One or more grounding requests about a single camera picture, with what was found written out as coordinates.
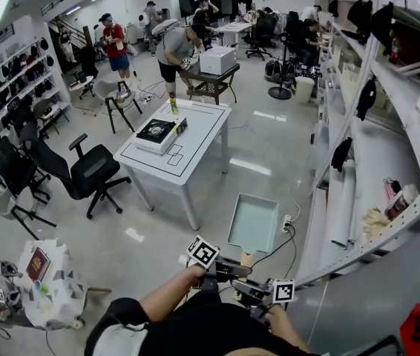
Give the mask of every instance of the blue shorts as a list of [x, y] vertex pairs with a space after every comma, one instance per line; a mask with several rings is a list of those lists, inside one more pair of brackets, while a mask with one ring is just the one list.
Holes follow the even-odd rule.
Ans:
[[109, 63], [112, 71], [127, 70], [129, 69], [128, 54], [123, 54], [122, 56], [118, 56], [116, 58], [110, 58]]

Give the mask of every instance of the hair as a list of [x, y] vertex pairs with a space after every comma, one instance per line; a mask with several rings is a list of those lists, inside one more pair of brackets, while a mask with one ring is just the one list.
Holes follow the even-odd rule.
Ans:
[[316, 20], [311, 20], [311, 19], [305, 19], [304, 24], [307, 27], [313, 27], [314, 25], [319, 25], [319, 23]]
[[206, 26], [204, 24], [193, 24], [190, 28], [197, 34], [199, 39], [205, 38]]

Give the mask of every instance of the white box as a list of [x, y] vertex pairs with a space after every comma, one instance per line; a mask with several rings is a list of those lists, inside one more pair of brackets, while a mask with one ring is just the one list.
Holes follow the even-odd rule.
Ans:
[[237, 64], [237, 50], [234, 47], [214, 46], [200, 54], [200, 71], [222, 75]]

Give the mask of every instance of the black shorts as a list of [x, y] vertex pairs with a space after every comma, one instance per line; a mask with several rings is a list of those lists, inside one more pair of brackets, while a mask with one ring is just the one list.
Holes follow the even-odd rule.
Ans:
[[175, 65], [164, 65], [159, 62], [160, 75], [164, 78], [167, 83], [175, 82], [175, 73], [179, 73], [182, 68]]

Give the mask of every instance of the bottle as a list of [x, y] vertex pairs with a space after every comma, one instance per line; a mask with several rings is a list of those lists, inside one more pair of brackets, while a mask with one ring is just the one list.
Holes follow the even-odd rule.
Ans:
[[174, 115], [179, 114], [179, 108], [177, 108], [177, 99], [175, 97], [175, 92], [170, 92], [168, 95], [171, 97], [171, 109]]

